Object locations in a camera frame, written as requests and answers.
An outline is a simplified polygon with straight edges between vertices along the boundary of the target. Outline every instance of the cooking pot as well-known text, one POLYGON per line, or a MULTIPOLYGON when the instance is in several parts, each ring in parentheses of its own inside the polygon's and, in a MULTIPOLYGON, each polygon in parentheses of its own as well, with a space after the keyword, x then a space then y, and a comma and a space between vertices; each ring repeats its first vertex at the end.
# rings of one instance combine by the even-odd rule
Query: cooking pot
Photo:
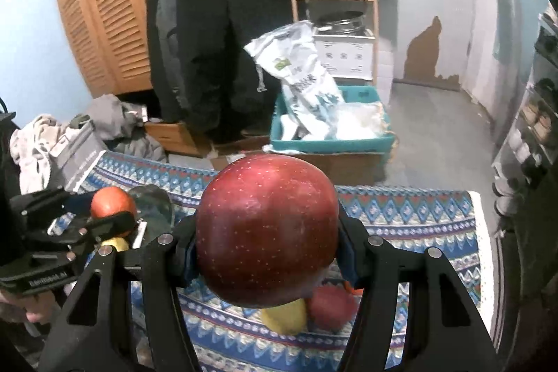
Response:
POLYGON ((320 16, 317 31, 331 35, 347 35, 364 33, 364 13, 334 12, 320 16))

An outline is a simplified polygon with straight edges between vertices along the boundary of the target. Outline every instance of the red fruit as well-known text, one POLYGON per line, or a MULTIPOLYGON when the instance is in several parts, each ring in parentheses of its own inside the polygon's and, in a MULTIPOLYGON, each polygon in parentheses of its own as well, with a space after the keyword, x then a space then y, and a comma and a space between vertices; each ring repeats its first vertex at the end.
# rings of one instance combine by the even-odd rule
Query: red fruit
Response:
POLYGON ((283 155, 235 161, 208 185, 196 248, 208 287, 242 307, 311 294, 335 258, 339 205, 317 167, 283 155))
POLYGON ((123 189, 116 186, 101 188, 93 196, 91 201, 91 216, 93 218, 105 218, 115 215, 121 211, 129 211, 136 216, 136 204, 134 199, 123 189))
POLYGON ((307 306, 316 326, 326 331, 339 331, 358 310, 354 297, 336 286, 317 287, 307 306))

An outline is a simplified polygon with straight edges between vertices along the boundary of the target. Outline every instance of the wooden drawer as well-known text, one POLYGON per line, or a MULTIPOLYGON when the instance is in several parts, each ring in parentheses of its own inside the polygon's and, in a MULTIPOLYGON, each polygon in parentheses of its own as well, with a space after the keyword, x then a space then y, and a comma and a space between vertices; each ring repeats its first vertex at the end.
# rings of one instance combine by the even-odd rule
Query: wooden drawer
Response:
POLYGON ((204 158, 211 150, 209 141, 201 136, 192 136, 186 125, 155 124, 147 122, 145 130, 161 143, 167 152, 181 153, 204 158))

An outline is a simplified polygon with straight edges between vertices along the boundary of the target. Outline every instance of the carpet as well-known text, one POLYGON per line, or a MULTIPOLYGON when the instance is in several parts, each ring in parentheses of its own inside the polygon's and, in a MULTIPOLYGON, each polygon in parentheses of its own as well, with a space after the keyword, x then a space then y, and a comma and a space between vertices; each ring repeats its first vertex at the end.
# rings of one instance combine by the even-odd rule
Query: carpet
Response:
MULTIPOLYGON (((180 219, 195 211, 214 175, 213 171, 105 152, 79 183, 79 192, 108 185, 130 189, 138 184, 156 184, 169 192, 180 219)), ((381 186, 337 186, 337 191, 347 213, 360 219, 369 233, 381 235, 395 247, 409 251, 422 252, 429 246, 442 249, 490 327, 492 259, 478 194, 381 186), (481 285, 482 277, 485 287, 481 285)), ((55 231, 61 232, 70 221, 70 215, 58 219, 55 231)), ((332 264, 327 280, 339 285, 340 277, 339 269, 332 264)), ((135 320, 141 325, 138 284, 133 286, 132 294, 135 320)), ((313 330, 297 336, 280 336, 261 323, 258 310, 220 300, 199 280, 180 289, 179 300, 200 364, 207 372, 333 372, 352 329, 349 323, 336 334, 313 330)), ((386 368, 401 361, 407 305, 408 284, 400 283, 386 368)))

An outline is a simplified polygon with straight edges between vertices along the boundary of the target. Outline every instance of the brown patch on door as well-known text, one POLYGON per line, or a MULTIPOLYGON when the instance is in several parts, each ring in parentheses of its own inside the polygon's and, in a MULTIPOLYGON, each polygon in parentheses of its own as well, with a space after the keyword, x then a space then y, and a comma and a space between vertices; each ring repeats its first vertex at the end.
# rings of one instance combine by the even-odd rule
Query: brown patch on door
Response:
POLYGON ((449 78, 436 76, 436 64, 440 56, 440 33, 442 22, 437 16, 432 24, 411 40, 407 48, 404 81, 414 84, 424 84, 443 89, 458 90, 459 75, 449 78))

